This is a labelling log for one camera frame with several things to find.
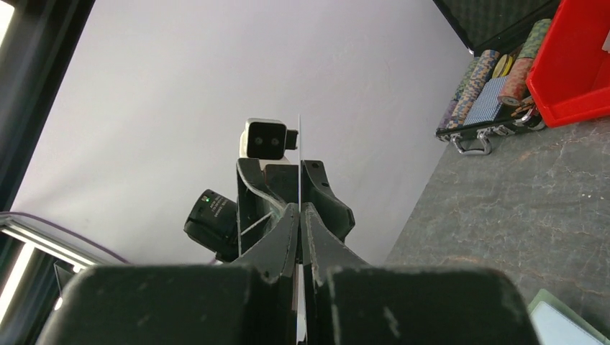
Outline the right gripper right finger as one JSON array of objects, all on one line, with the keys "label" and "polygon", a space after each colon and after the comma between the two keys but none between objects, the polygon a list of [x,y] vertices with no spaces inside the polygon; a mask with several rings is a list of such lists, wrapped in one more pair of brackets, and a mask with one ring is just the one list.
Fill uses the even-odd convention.
[{"label": "right gripper right finger", "polygon": [[325,225],[313,203],[301,210],[309,344],[362,344],[366,264]]}]

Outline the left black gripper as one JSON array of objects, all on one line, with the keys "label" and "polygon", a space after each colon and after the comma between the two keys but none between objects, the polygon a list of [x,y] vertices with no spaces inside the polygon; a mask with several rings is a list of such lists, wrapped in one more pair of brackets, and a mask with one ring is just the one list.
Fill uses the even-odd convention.
[{"label": "left black gripper", "polygon": [[[355,226],[352,209],[333,193],[322,161],[301,164],[301,201],[312,203],[326,228],[344,242]],[[240,158],[236,168],[236,201],[205,190],[183,228],[220,262],[238,260],[271,231],[288,204],[297,202],[297,165],[261,168],[258,159]]]}]

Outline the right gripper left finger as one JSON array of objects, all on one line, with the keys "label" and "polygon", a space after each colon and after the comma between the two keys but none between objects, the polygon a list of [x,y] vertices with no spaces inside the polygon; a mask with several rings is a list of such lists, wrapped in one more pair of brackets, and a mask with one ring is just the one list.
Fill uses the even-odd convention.
[{"label": "right gripper left finger", "polygon": [[245,269],[240,344],[295,344],[299,210],[284,209],[277,224],[234,266]]}]

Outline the white credit card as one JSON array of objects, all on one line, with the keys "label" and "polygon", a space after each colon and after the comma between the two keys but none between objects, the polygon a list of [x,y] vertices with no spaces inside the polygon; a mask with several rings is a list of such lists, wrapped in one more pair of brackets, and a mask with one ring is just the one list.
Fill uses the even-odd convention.
[{"label": "white credit card", "polygon": [[[298,126],[297,129],[299,131],[298,135],[298,147],[297,147],[297,165],[298,165],[298,211],[299,216],[302,211],[302,195],[303,195],[303,178],[302,178],[302,155],[304,153],[303,148],[303,138],[304,138],[304,130],[302,129],[302,118],[301,114],[297,115],[298,118]],[[303,265],[303,249],[302,249],[302,235],[301,230],[299,230],[299,242],[298,242],[298,250],[299,250],[299,265],[298,265],[298,313],[297,313],[297,344],[307,344],[307,324],[306,324],[306,301],[305,301],[305,283],[304,283],[304,265]]]}]

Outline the green card holder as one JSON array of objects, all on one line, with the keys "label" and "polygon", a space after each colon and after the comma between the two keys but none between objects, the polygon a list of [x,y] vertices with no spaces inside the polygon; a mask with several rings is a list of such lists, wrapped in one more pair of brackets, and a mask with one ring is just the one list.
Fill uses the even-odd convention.
[{"label": "green card holder", "polygon": [[548,290],[539,290],[527,308],[540,344],[609,344],[608,337]]}]

